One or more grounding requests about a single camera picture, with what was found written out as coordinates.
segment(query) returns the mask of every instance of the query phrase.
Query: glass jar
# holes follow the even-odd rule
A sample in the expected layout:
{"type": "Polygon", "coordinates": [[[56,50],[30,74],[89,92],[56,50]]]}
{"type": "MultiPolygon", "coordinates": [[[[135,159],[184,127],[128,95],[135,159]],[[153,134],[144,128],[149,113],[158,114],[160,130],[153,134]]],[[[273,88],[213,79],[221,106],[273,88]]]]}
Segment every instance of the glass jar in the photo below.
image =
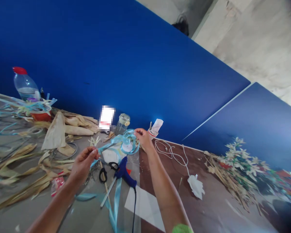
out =
{"type": "Polygon", "coordinates": [[[130,116],[128,116],[125,113],[122,113],[119,117],[119,122],[116,124],[115,132],[114,134],[117,135],[123,135],[125,131],[127,130],[127,127],[130,124],[130,116]]]}

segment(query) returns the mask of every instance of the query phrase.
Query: human hand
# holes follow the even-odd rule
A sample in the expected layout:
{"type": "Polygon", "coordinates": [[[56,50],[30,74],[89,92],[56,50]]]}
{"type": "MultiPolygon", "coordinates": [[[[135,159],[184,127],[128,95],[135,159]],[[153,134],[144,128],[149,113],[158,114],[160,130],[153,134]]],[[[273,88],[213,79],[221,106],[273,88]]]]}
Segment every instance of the human hand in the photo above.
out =
{"type": "Polygon", "coordinates": [[[76,158],[72,166],[67,183],[79,188],[88,176],[91,164],[99,159],[100,155],[96,147],[85,148],[76,158]]]}
{"type": "Polygon", "coordinates": [[[135,129],[134,135],[138,138],[140,144],[145,150],[154,148],[150,134],[145,129],[142,128],[135,129]]]}

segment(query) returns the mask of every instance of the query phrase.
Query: plastic water bottle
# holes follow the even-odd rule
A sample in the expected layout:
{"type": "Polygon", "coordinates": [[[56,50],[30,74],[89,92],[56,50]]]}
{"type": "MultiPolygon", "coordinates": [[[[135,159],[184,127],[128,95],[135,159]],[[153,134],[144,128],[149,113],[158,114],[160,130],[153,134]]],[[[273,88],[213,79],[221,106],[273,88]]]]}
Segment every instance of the plastic water bottle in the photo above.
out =
{"type": "Polygon", "coordinates": [[[26,101],[28,98],[36,98],[39,93],[36,83],[28,76],[27,71],[21,67],[13,67],[15,73],[14,84],[20,98],[26,101]]]}

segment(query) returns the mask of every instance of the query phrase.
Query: white tissue paper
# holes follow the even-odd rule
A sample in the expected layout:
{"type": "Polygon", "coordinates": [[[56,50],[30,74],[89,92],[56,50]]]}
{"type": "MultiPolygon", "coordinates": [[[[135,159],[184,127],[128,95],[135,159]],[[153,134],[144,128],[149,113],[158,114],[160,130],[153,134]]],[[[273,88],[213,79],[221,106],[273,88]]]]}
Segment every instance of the white tissue paper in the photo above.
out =
{"type": "Polygon", "coordinates": [[[188,183],[190,184],[194,195],[202,200],[202,194],[205,194],[205,191],[203,190],[203,183],[197,180],[197,175],[190,175],[190,177],[188,178],[188,183]]]}
{"type": "Polygon", "coordinates": [[[158,133],[159,129],[163,125],[164,121],[161,119],[156,119],[154,125],[152,126],[151,130],[155,131],[158,133]]]}

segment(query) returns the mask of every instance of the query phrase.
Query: blue board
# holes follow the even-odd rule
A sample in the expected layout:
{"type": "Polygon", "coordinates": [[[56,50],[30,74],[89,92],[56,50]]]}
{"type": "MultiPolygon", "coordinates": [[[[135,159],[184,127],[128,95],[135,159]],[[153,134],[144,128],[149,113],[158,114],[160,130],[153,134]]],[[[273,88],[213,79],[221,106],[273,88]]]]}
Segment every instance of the blue board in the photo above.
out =
{"type": "Polygon", "coordinates": [[[13,66],[56,107],[98,118],[111,105],[130,128],[160,118],[177,143],[250,84],[134,0],[0,0],[0,93],[18,97],[13,66]]]}
{"type": "Polygon", "coordinates": [[[291,106],[258,83],[202,125],[183,143],[225,155],[224,145],[243,138],[243,149],[272,168],[291,171],[291,106]]]}

